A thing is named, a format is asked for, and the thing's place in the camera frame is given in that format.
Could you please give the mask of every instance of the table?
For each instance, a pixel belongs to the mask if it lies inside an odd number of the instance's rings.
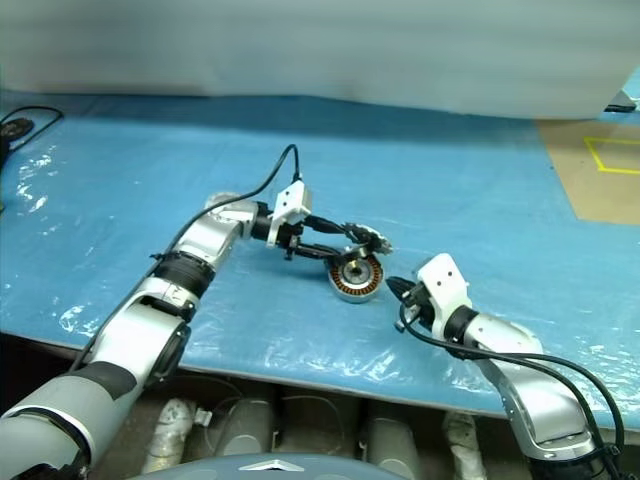
[[[252,189],[295,142],[314,212],[387,235],[388,274],[451,253],[477,308],[606,377],[640,428],[640,228],[576,219],[533,122],[301,97],[3,93],[5,111],[27,103],[67,118],[2,173],[3,332],[81,347],[211,193]],[[640,124],[640,114],[601,120]],[[259,199],[273,202],[289,175]],[[318,262],[238,243],[182,365],[502,412],[473,364],[396,332],[397,310],[386,289],[347,304]]]

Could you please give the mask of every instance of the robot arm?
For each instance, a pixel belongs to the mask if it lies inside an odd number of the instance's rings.
[[[273,212],[264,203],[239,198],[230,193],[210,198],[170,248],[155,256],[154,267],[96,334],[85,367],[50,380],[3,415],[0,478],[86,476],[143,390],[178,365],[188,324],[236,239],[265,240],[287,250],[288,258],[321,259],[330,270],[390,251],[386,239],[368,227],[311,216],[311,197],[299,178],[278,195]],[[344,251],[305,245],[300,242],[305,222],[362,242]]]
[[[448,254],[423,265],[417,279],[417,283],[397,277],[387,280],[402,302],[402,320],[396,324],[400,331],[419,322],[444,345],[496,353],[542,353],[539,339],[528,329],[472,308],[467,283]],[[456,349],[449,352],[458,355]],[[600,462],[601,452],[585,412],[563,383],[506,361],[477,358],[475,362],[500,393],[534,478],[612,478]]]

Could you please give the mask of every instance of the cardboard surface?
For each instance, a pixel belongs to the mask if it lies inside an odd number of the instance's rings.
[[[538,122],[575,214],[640,225],[640,128],[600,122]]]

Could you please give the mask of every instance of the blue plastic sheet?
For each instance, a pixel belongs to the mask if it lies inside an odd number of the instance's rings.
[[[600,375],[640,426],[640,228],[576,219],[532,122],[286,97],[5,93],[3,109],[27,103],[67,118],[2,173],[2,331],[82,346],[211,193],[252,189],[295,142],[314,212],[387,235],[388,274],[451,253],[476,307]],[[640,123],[603,119],[620,118]],[[259,199],[273,202],[289,179]],[[396,332],[397,311],[386,289],[347,304],[321,263],[239,242],[191,323],[183,365],[502,412],[473,364]]]

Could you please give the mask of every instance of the copper winding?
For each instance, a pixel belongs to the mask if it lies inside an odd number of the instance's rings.
[[[380,285],[380,282],[382,281],[382,275],[383,275],[382,266],[380,265],[380,262],[378,262],[378,260],[372,255],[365,257],[363,260],[365,260],[369,265],[371,265],[371,271],[373,272],[372,280],[362,288],[348,287],[344,284],[344,282],[342,281],[342,278],[340,277],[341,267],[335,266],[329,270],[329,275],[331,275],[331,279],[333,280],[333,283],[335,283],[338,290],[348,295],[363,296],[363,295],[368,295],[369,293],[373,292],[376,288],[378,288],[378,285]]]

